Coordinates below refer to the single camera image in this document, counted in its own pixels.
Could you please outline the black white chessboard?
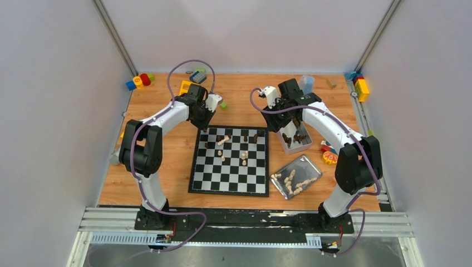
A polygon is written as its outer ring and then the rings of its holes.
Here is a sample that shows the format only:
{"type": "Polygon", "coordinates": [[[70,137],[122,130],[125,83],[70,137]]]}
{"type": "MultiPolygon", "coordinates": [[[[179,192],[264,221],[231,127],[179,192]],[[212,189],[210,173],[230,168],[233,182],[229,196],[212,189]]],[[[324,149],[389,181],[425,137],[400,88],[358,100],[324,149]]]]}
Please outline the black white chessboard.
{"type": "Polygon", "coordinates": [[[198,131],[188,192],[269,196],[267,128],[210,125],[198,131]],[[231,139],[218,146],[228,135],[231,139]]]}

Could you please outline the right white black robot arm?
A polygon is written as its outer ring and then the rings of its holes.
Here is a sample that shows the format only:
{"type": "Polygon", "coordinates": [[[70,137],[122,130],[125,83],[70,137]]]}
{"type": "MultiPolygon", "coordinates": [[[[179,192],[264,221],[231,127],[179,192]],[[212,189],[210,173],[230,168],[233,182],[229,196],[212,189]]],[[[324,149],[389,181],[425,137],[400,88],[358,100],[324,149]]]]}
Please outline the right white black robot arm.
{"type": "Polygon", "coordinates": [[[338,155],[335,169],[337,185],[319,207],[318,225],[332,232],[360,195],[375,185],[380,193],[382,161],[379,140],[348,127],[332,113],[322,99],[313,92],[304,93],[296,79],[286,80],[277,87],[256,88],[267,105],[260,112],[269,131],[277,133],[289,145],[301,143],[301,125],[311,126],[330,143],[338,155]]]}

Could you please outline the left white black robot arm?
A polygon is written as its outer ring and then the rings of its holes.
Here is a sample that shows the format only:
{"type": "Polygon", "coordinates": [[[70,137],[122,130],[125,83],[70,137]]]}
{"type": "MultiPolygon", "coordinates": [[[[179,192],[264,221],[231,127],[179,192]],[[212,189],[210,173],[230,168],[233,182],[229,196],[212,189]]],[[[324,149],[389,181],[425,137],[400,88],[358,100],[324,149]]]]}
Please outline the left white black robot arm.
{"type": "Polygon", "coordinates": [[[198,130],[205,130],[222,103],[221,95],[208,92],[199,85],[174,96],[169,104],[153,116],[126,123],[119,151],[119,162],[136,180],[141,205],[138,218],[158,230],[170,224],[169,203],[164,195],[158,170],[163,160],[163,138],[178,124],[189,121],[198,130]]]}

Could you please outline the white metal box dark pieces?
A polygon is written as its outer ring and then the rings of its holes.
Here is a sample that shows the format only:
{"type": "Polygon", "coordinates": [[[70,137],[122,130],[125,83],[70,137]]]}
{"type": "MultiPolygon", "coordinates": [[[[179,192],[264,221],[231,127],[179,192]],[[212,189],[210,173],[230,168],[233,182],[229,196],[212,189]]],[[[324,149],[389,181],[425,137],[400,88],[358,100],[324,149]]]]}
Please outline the white metal box dark pieces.
{"type": "Polygon", "coordinates": [[[307,150],[313,144],[309,132],[304,124],[290,122],[286,127],[277,132],[277,137],[286,155],[295,154],[307,150]]]}

